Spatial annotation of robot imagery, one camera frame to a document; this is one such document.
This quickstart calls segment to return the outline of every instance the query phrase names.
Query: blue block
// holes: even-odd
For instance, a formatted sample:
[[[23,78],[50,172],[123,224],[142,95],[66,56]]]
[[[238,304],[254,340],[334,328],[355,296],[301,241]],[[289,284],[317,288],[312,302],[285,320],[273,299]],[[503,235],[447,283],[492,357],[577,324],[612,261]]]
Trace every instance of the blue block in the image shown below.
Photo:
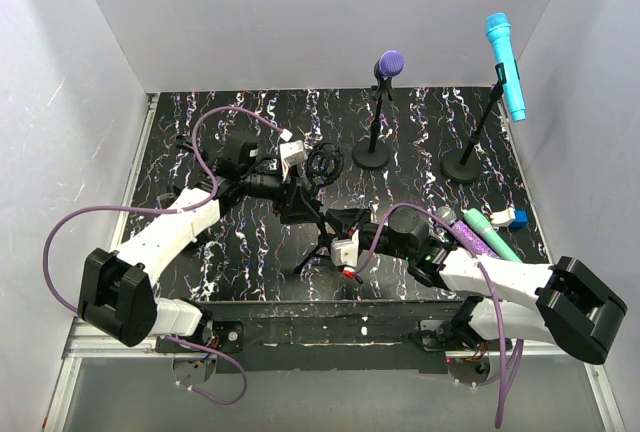
[[[510,229],[521,229],[529,223],[526,210],[516,210],[516,220],[509,225]]]

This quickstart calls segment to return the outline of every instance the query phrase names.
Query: black tabletop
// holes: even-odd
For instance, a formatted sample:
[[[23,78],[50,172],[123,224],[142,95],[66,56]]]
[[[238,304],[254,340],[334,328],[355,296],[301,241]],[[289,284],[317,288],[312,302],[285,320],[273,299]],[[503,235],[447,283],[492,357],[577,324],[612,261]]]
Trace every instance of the black tabletop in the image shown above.
[[[459,217],[474,207],[488,216],[512,206],[527,211],[529,225],[500,234],[525,262],[546,262],[512,144],[497,111],[489,117],[477,150],[484,166],[481,178],[461,186],[440,173],[440,154],[463,147],[488,101],[488,88],[397,89],[393,105],[384,104],[381,132],[392,158],[386,170],[377,172],[357,168],[350,157],[353,144],[368,135],[375,107],[370,94],[367,89],[163,93],[132,204],[155,207],[156,197],[173,184],[184,187],[197,167],[191,155],[174,146],[176,135],[189,134],[207,110],[235,104],[274,119],[307,145],[328,140],[342,148],[345,169],[322,194],[326,208],[370,207],[376,221],[396,202],[431,209],[449,205]],[[203,127],[201,146],[212,155],[219,153],[232,129],[258,134],[265,150],[275,151],[276,133],[242,113],[212,117]],[[130,216],[125,240],[150,220]],[[210,241],[186,249],[165,270],[159,282],[161,296],[216,301],[455,297],[417,284],[402,260],[384,256],[375,257],[363,272],[362,286],[325,262],[312,262],[301,275],[293,274],[315,245],[317,229],[280,225],[266,201],[245,199],[210,233]]]

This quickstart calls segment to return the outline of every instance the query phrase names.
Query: microphone stand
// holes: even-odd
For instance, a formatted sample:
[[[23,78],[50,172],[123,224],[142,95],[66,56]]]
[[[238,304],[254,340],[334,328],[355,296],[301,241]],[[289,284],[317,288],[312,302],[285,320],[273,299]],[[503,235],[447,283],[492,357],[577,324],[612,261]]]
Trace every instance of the microphone stand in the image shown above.
[[[475,146],[480,141],[482,136],[482,129],[484,123],[487,121],[491,109],[500,100],[503,94],[502,84],[504,83],[504,73],[501,75],[502,64],[496,65],[496,72],[498,74],[498,81],[495,83],[489,94],[489,103],[484,108],[480,122],[476,130],[469,136],[467,141],[467,147],[460,150],[450,150],[442,155],[440,158],[440,170],[442,173],[460,184],[471,184],[480,178],[482,174],[482,163],[478,158],[478,155],[473,153]]]
[[[376,101],[376,115],[371,122],[369,139],[360,140],[353,147],[351,157],[353,162],[362,169],[379,170],[384,168],[391,159],[391,150],[387,144],[378,141],[382,101],[386,96],[389,102],[393,102],[395,91],[391,85],[391,77],[385,79],[380,75],[378,64],[374,67],[373,74],[378,80],[378,85],[371,86],[371,90],[374,92],[372,98]]]

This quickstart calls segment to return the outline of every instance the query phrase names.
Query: gray wall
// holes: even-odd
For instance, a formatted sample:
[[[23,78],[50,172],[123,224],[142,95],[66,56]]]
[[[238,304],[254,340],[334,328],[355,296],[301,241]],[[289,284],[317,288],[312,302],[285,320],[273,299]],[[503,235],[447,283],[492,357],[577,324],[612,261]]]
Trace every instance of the gray wall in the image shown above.
[[[398,85],[495,79],[484,21],[506,12],[522,51],[549,0],[96,0],[147,91],[366,87],[407,57]]]
[[[640,0],[551,0],[520,58],[515,143],[555,258],[586,262],[629,314],[606,364],[640,430]]]
[[[0,430],[35,431],[72,319],[42,279],[44,239],[76,208],[121,202],[146,98],[94,0],[1,0],[0,64]],[[80,219],[55,242],[72,302],[114,223]]]

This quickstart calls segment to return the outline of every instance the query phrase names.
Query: tripod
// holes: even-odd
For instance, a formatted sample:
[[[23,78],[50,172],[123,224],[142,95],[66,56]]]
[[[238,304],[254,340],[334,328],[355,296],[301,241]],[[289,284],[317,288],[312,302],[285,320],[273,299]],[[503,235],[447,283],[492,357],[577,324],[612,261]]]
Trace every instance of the tripod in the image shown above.
[[[376,115],[371,122],[371,132],[369,140],[362,139],[352,151],[353,162],[362,169],[379,170],[384,168],[391,158],[391,150],[384,142],[378,142],[380,134],[380,113],[382,112],[382,100],[386,96],[389,102],[393,102],[395,91],[391,85],[391,77],[384,78],[377,68],[374,71],[378,80],[378,85],[371,87],[374,94],[372,98],[376,101]]]
[[[482,163],[476,154],[474,154],[475,146],[480,141],[480,137],[482,136],[482,129],[484,127],[484,123],[487,121],[489,114],[491,113],[491,109],[493,106],[500,100],[502,97],[502,84],[504,83],[502,77],[504,74],[501,74],[501,70],[499,66],[502,64],[498,64],[496,66],[496,72],[498,73],[498,82],[491,89],[491,93],[489,94],[489,102],[487,106],[484,108],[482,113],[482,117],[478,122],[478,126],[476,130],[469,136],[469,140],[467,141],[467,147],[460,150],[450,150],[442,155],[440,158],[440,170],[442,173],[453,180],[454,182],[458,182],[461,184],[471,184],[478,180],[480,174],[482,174]]]
[[[295,274],[301,274],[304,266],[312,259],[327,259],[333,262],[330,255],[320,254],[319,250],[326,248],[327,251],[330,251],[334,239],[347,239],[356,229],[361,229],[371,223],[371,209],[329,209],[327,215],[319,213],[319,216],[320,221],[316,223],[320,232],[318,245],[293,269]],[[334,234],[327,232],[326,224],[331,226],[335,231]],[[362,279],[359,276],[349,277],[362,284]]]

